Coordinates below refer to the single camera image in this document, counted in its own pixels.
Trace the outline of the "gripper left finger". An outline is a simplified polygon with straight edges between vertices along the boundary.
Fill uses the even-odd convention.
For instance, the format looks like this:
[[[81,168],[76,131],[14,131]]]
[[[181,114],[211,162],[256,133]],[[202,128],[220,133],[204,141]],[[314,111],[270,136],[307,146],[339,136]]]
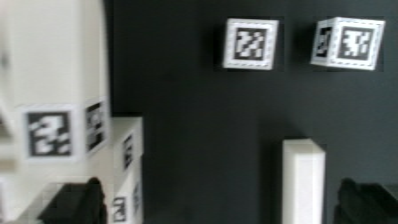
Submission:
[[[106,205],[101,181],[67,183],[39,214],[42,224],[106,224]]]

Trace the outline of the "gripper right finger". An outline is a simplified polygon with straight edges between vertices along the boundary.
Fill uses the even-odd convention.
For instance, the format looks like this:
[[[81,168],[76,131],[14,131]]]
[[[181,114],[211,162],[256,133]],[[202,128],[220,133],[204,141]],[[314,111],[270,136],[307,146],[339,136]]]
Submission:
[[[398,224],[398,184],[341,180],[332,224]]]

